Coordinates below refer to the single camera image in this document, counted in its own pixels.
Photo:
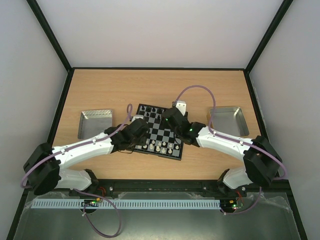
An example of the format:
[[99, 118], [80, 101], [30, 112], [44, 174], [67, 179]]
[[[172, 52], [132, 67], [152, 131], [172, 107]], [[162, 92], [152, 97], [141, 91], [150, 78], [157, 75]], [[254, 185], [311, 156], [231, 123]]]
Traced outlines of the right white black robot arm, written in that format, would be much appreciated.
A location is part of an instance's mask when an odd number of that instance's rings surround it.
[[269, 187], [273, 180], [283, 178], [276, 176], [279, 168], [284, 176], [287, 174], [281, 157], [263, 136], [236, 137], [200, 122], [189, 122], [175, 106], [165, 110], [162, 119], [183, 143], [217, 150], [243, 162], [243, 167], [227, 169], [220, 176], [218, 191], [224, 196], [245, 185]]

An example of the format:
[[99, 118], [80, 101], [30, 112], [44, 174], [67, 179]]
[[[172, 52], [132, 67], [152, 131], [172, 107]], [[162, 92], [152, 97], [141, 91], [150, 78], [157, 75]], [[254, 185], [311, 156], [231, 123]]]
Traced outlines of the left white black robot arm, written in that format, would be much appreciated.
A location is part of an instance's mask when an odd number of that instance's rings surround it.
[[45, 142], [36, 147], [23, 166], [22, 185], [31, 188], [36, 196], [54, 189], [76, 189], [91, 192], [98, 180], [90, 169], [71, 170], [85, 160], [143, 145], [149, 126], [142, 118], [134, 118], [125, 126], [110, 127], [100, 134], [65, 146], [53, 147]]

